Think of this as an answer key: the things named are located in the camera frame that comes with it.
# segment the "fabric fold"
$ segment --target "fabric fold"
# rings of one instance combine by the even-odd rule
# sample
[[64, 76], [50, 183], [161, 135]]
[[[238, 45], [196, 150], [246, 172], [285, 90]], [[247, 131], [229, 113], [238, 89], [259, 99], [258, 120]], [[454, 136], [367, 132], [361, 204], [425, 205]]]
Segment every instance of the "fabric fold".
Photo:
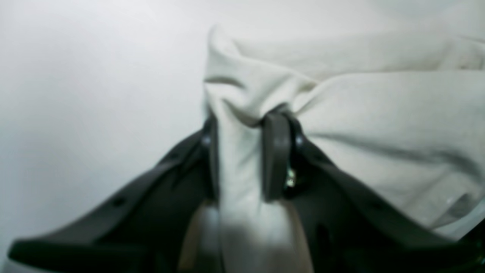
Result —
[[483, 198], [482, 44], [436, 32], [239, 41], [219, 27], [209, 42], [228, 272], [312, 271], [297, 217], [261, 197], [258, 123], [280, 104], [341, 169], [430, 229]]

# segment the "white background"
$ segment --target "white background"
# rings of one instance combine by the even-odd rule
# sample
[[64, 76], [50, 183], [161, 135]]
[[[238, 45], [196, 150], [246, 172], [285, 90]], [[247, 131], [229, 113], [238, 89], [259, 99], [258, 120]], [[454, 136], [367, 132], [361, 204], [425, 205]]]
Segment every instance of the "white background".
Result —
[[0, 1], [0, 271], [205, 119], [207, 32], [296, 39], [441, 28], [485, 40], [483, 0]]

